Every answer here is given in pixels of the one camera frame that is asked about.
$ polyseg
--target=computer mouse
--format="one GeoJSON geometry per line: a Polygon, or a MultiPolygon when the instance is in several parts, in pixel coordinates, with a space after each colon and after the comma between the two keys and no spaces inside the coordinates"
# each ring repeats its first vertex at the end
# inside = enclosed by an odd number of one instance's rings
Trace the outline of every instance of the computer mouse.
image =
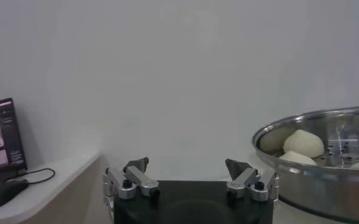
{"type": "Polygon", "coordinates": [[[27,180],[12,180],[0,183],[0,206],[9,202],[28,186],[27,180]]]}

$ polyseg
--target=black cable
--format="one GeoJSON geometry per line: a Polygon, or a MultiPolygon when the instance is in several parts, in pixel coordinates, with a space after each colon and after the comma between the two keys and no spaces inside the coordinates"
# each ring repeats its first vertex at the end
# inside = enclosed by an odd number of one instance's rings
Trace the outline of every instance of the black cable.
{"type": "Polygon", "coordinates": [[[35,170],[35,171],[30,171],[30,172],[24,172],[24,173],[22,173],[22,174],[16,175],[15,177],[13,177],[13,178],[11,178],[11,179],[15,179],[15,178],[18,178],[18,177],[23,177],[23,176],[26,176],[26,175],[31,174],[31,173],[42,172],[42,171],[44,171],[44,170],[49,170],[49,171],[51,171],[51,172],[52,172],[52,175],[51,175],[50,177],[48,177],[48,178],[43,179],[43,180],[39,180],[39,181],[35,181],[35,182],[29,182],[29,185],[30,185],[30,184],[39,184],[39,183],[48,181],[48,180],[52,179],[52,178],[56,175],[56,171],[55,171],[55,170],[53,170],[53,169],[51,169],[51,168],[44,168],[44,169],[40,169],[40,170],[35,170]]]}

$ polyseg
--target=black screw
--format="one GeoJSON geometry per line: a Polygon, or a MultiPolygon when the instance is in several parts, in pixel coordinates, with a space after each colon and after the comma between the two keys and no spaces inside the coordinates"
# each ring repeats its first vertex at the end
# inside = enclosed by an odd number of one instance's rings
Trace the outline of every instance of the black screw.
{"type": "Polygon", "coordinates": [[[261,181],[258,181],[255,183],[255,189],[256,190],[263,190],[265,188],[265,184],[261,181]]]}
{"type": "Polygon", "coordinates": [[[130,180],[124,180],[123,181],[123,188],[131,188],[132,182],[130,180]]]}

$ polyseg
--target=white shelf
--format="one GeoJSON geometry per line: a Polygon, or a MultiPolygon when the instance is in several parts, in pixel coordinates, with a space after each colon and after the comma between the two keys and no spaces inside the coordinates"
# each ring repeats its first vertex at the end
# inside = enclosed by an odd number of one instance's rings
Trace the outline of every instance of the white shelf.
{"type": "Polygon", "coordinates": [[[29,169],[31,171],[50,167],[56,171],[56,176],[47,182],[29,186],[13,200],[1,206],[0,224],[19,223],[37,214],[61,193],[67,185],[96,161],[99,155],[99,152],[85,152],[29,169]]]}

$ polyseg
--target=laptop screen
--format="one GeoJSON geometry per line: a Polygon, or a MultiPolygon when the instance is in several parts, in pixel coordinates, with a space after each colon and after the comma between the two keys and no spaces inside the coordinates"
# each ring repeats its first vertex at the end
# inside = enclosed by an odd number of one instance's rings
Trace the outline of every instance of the laptop screen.
{"type": "Polygon", "coordinates": [[[0,172],[26,169],[12,99],[0,101],[0,172]]]}

